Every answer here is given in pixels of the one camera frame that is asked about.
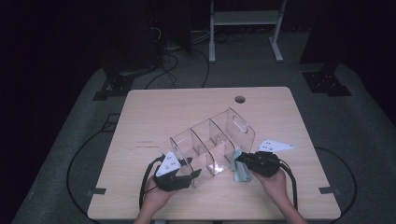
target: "dark background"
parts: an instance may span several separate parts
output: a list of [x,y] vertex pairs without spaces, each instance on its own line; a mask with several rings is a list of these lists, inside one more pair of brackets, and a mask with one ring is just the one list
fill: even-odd
[[[216,0],[216,7],[224,10],[230,6],[267,9],[277,4]],[[170,17],[172,12],[165,8],[182,13],[186,20]],[[287,4],[282,30],[311,29],[301,63],[324,63],[335,55],[361,77],[396,123],[395,12],[390,0],[295,0]],[[188,43],[186,25],[208,29],[209,1],[7,0],[0,2],[0,17],[0,217],[8,223],[85,83],[102,67],[103,52],[112,52],[132,69],[158,66],[155,58],[161,49],[152,44],[155,34],[149,27],[161,27],[165,36]]]

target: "round hole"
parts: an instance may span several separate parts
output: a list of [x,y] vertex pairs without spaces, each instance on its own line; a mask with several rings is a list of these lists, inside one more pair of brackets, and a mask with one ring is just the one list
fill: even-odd
[[245,99],[245,97],[243,97],[243,96],[236,96],[236,97],[235,97],[235,101],[236,101],[238,104],[242,104],[242,103],[244,103],[244,102],[246,101],[246,99]]

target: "person's right hand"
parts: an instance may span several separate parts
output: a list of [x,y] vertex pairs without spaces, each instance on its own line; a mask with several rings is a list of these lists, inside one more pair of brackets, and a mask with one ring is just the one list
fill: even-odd
[[265,177],[253,171],[250,172],[260,180],[265,192],[274,203],[280,203],[285,199],[289,199],[286,191],[286,175],[282,169],[279,169],[271,177]]
[[279,208],[289,224],[306,224],[303,216],[294,208],[286,191],[286,175],[282,169],[271,177],[265,177],[250,170],[262,183],[262,187]]

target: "person's left hand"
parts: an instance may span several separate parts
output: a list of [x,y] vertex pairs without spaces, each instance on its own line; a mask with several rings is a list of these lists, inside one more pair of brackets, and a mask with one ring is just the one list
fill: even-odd
[[153,177],[151,176],[148,179],[146,185],[146,194],[143,201],[143,206],[145,204],[149,204],[150,207],[155,209],[155,211],[160,210],[166,203],[168,202],[169,198],[174,195],[177,190],[173,191],[164,191],[156,187],[157,185],[154,182]]
[[153,177],[151,176],[146,184],[146,193],[143,200],[142,209],[140,210],[139,215],[137,216],[134,223],[149,223],[154,214],[164,205],[166,205],[169,198],[176,192],[177,190],[167,192],[159,189],[155,184]]

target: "wooden table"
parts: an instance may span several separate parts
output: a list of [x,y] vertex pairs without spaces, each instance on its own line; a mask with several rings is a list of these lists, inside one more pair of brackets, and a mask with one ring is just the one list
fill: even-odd
[[[237,96],[246,101],[237,103]],[[89,217],[135,219],[143,175],[150,162],[171,149],[169,138],[229,107],[255,131],[252,151],[264,138],[295,146],[276,155],[288,163],[297,180],[300,213],[307,219],[338,218],[340,209],[333,194],[319,191],[329,183],[297,105],[285,87],[130,91],[96,185],[106,192],[93,195]],[[181,190],[154,218],[284,219],[256,178],[236,183],[230,168],[199,188]]]

